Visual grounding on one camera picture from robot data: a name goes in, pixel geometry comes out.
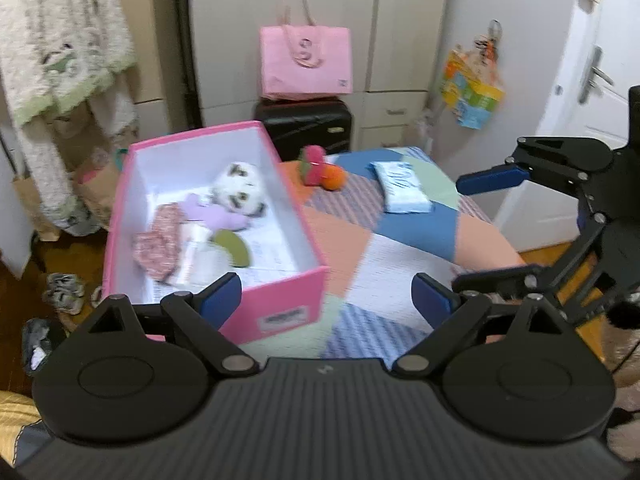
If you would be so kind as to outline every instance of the bag handle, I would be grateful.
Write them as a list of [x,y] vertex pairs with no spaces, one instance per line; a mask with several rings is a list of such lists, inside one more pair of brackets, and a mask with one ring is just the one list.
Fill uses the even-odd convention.
[[[284,1],[284,12],[282,13],[280,24],[281,25],[290,25],[291,20],[291,6],[289,4],[290,0]],[[312,27],[316,26],[316,22],[311,17],[311,13],[309,12],[309,1],[302,0],[302,7],[305,11],[306,24],[311,25]]]
[[282,14],[282,20],[280,23],[280,27],[284,32],[284,37],[287,42],[287,46],[289,47],[289,53],[293,61],[295,61],[298,65],[304,68],[317,68],[322,63],[324,63],[324,57],[322,56],[322,37],[320,28],[316,25],[316,22],[311,17],[311,13],[309,12],[309,2],[308,0],[302,0],[302,6],[305,11],[306,22],[311,27],[316,28],[316,40],[308,40],[310,41],[310,47],[307,50],[306,46],[301,45],[304,50],[300,52],[294,46],[294,42],[290,33],[290,17],[291,17],[291,7],[289,5],[290,0],[285,0],[284,4],[284,12]]

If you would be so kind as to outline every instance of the pink tote bag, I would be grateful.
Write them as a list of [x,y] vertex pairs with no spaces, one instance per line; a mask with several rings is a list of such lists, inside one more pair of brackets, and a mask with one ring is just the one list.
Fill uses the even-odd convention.
[[308,25],[289,24],[287,2],[281,24],[260,29],[262,96],[303,101],[350,94],[353,91],[351,31],[316,25],[307,0],[302,3]]

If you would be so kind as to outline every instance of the yellow cushion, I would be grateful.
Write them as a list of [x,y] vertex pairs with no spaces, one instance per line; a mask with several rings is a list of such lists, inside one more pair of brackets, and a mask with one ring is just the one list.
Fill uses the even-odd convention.
[[15,441],[22,428],[40,420],[36,405],[29,397],[0,392],[0,456],[14,464]]

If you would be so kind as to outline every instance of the black suitcase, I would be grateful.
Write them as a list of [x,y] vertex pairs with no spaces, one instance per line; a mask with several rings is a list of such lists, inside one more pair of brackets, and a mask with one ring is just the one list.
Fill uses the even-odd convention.
[[255,107],[254,119],[264,124],[282,160],[296,160],[308,144],[318,144],[328,154],[349,151],[353,118],[338,98],[262,100]]

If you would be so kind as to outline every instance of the white plush toy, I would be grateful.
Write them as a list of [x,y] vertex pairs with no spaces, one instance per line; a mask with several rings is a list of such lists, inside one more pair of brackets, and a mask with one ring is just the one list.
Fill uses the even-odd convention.
[[233,213],[260,216],[264,212],[264,184],[253,164],[229,164],[214,182],[211,195],[214,202]]

